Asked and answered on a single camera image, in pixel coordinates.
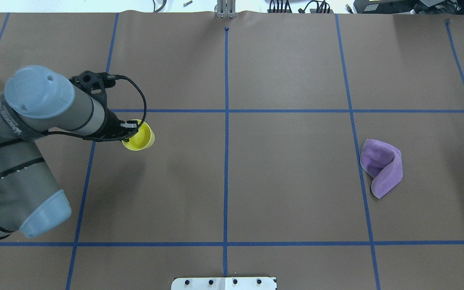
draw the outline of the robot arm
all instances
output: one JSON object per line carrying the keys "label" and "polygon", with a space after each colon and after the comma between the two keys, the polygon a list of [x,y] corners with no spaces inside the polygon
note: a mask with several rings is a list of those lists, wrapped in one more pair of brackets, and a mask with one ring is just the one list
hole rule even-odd
{"label": "robot arm", "polygon": [[[35,237],[71,214],[68,200],[33,140],[51,134],[124,140],[144,122],[124,122],[107,108],[105,88],[127,77],[85,71],[70,80],[43,66],[15,73],[0,95],[0,240],[20,230]],[[48,131],[57,127],[65,131]]]}

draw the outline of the white surface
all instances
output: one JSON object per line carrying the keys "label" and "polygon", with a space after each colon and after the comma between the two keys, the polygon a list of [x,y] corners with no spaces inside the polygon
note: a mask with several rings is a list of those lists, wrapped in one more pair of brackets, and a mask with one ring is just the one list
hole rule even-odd
{"label": "white surface", "polygon": [[[217,0],[193,0],[192,4],[184,7],[189,0],[167,0],[162,12],[200,12],[214,11]],[[155,0],[157,8],[162,0]],[[304,8],[308,0],[289,1],[293,13],[298,8]],[[354,9],[354,0],[329,0],[334,13],[348,13],[345,4]],[[269,0],[236,0],[236,11],[267,12]],[[141,12],[153,11],[153,0],[0,0],[0,12],[123,12],[136,10]]]}
{"label": "white surface", "polygon": [[178,278],[171,284],[171,290],[276,290],[277,283],[271,277],[228,277],[228,278]]}

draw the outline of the white metal plate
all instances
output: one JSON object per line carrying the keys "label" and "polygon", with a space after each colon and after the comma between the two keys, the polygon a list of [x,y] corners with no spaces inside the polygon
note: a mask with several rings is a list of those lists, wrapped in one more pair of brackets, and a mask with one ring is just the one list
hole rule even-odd
{"label": "white metal plate", "polygon": [[273,277],[177,278],[171,290],[276,290]]}

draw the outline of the blue joint cap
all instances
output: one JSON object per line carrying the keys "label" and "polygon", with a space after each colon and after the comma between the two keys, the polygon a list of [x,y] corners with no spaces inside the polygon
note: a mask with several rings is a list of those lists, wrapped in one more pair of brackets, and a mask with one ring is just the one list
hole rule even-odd
{"label": "blue joint cap", "polygon": [[37,207],[19,230],[28,238],[37,237],[62,224],[70,215],[68,199],[64,191],[59,190]]}
{"label": "blue joint cap", "polygon": [[25,66],[5,85],[5,99],[10,107],[34,119],[62,114],[72,105],[74,97],[70,81],[44,66]]}

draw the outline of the black electronic device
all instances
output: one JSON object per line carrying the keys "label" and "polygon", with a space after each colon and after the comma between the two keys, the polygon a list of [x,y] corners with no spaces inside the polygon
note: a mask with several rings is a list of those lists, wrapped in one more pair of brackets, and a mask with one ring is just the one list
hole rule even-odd
{"label": "black electronic device", "polygon": [[416,0],[354,0],[357,13],[395,14],[409,12]]}

